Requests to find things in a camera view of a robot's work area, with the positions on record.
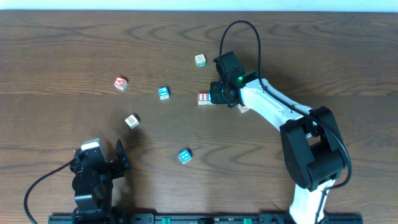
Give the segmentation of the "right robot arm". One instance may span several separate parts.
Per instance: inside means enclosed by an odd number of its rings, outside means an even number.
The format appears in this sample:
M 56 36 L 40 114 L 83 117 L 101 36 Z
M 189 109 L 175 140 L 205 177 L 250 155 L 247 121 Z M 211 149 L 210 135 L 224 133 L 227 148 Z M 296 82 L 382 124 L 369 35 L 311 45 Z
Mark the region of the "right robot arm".
M 211 82 L 213 104 L 243 105 L 279 132 L 285 165 L 295 182 L 289 214 L 295 223 L 321 223 L 329 191 L 345 186 L 352 163 L 333 113 L 297 103 L 252 71 Z

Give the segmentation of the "red letter I block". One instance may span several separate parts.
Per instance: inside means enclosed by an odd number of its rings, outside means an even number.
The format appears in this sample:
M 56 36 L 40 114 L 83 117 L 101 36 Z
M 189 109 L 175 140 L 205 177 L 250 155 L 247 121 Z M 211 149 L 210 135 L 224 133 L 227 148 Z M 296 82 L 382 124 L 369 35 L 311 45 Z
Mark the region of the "red letter I block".
M 208 104 L 208 94 L 207 93 L 199 93 L 198 94 L 198 104 L 199 105 L 207 105 Z

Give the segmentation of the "red letter A block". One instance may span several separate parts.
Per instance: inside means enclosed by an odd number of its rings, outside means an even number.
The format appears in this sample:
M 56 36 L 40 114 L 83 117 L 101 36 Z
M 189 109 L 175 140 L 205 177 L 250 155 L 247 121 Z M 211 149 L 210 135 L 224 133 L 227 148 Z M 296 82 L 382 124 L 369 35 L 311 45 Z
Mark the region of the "red letter A block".
M 114 86 L 119 90 L 125 90 L 127 87 L 127 80 L 123 77 L 117 77 L 114 81 Z

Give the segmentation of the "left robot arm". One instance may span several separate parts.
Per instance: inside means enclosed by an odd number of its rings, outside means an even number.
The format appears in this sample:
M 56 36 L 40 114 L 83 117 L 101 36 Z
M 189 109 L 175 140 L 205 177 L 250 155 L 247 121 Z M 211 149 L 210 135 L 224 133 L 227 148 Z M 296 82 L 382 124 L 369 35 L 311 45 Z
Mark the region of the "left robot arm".
M 73 223 L 126 223 L 120 208 L 112 205 L 113 180 L 131 169 L 122 142 L 117 140 L 116 158 L 107 162 L 101 140 L 84 142 L 75 150 L 70 170 L 75 174 L 72 187 L 75 191 L 76 211 Z

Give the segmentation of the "blue number 2 block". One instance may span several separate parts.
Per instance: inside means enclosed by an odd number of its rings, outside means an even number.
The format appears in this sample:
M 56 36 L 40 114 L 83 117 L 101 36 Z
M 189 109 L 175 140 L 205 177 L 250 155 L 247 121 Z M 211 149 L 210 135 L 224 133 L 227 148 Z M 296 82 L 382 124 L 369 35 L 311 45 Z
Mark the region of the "blue number 2 block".
M 211 102 L 211 94 L 207 93 L 207 105 L 213 105 L 213 103 Z

